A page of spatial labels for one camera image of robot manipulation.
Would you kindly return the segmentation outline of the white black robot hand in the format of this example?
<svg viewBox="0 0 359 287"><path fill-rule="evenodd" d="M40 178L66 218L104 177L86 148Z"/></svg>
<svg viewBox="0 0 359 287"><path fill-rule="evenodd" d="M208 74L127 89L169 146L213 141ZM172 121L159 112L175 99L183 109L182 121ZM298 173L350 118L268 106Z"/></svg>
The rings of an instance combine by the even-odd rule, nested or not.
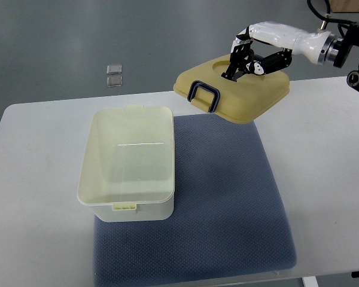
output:
<svg viewBox="0 0 359 287"><path fill-rule="evenodd" d="M259 58L251 48L253 41L281 50ZM334 61L340 40L329 31L309 33L292 26L261 22L248 26L232 42L228 68L221 76L236 81L245 74L267 75L290 66L292 56L301 54L311 63Z"/></svg>

